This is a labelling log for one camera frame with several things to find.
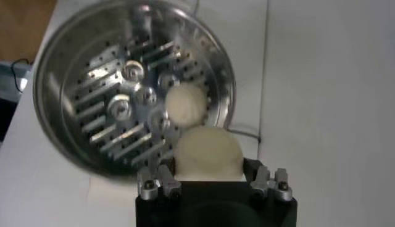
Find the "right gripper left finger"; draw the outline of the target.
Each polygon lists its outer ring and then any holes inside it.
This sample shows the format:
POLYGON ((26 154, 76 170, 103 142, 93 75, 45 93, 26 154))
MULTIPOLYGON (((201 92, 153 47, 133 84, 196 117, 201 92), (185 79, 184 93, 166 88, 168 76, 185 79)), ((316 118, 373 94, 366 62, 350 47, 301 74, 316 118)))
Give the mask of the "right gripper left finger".
POLYGON ((162 195, 169 199, 178 199, 181 195, 181 183, 174 177, 175 159, 144 163, 138 170, 138 195, 142 200, 155 200, 162 195))

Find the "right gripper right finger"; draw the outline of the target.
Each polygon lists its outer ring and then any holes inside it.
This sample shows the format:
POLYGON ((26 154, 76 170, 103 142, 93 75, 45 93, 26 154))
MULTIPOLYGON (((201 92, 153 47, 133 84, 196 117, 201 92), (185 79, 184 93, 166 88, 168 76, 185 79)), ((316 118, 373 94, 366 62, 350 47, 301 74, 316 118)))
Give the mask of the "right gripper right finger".
POLYGON ((250 187, 267 198, 270 193, 282 202, 290 202, 293 199, 293 190, 288 183, 288 172, 285 168, 278 168, 274 177, 270 170, 259 160, 244 159, 243 172, 250 187))

